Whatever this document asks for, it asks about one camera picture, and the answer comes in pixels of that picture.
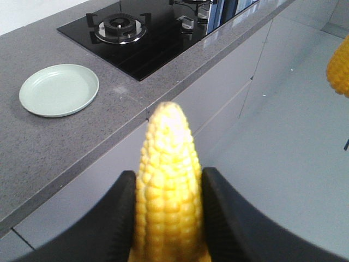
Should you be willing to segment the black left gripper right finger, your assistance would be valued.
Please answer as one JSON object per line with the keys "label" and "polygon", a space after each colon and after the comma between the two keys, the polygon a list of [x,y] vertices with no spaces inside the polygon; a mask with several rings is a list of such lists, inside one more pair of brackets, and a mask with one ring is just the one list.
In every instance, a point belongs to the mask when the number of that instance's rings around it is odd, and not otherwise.
{"label": "black left gripper right finger", "polygon": [[203,169],[202,193],[213,261],[344,261],[265,216],[214,167]]}

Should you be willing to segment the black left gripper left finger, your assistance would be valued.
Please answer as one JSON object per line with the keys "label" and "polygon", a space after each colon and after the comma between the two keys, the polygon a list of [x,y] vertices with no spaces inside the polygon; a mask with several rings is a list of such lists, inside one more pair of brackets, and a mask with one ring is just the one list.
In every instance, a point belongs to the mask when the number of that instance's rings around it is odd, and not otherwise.
{"label": "black left gripper left finger", "polygon": [[128,261],[134,232],[135,173],[123,171],[73,226],[19,261]]}

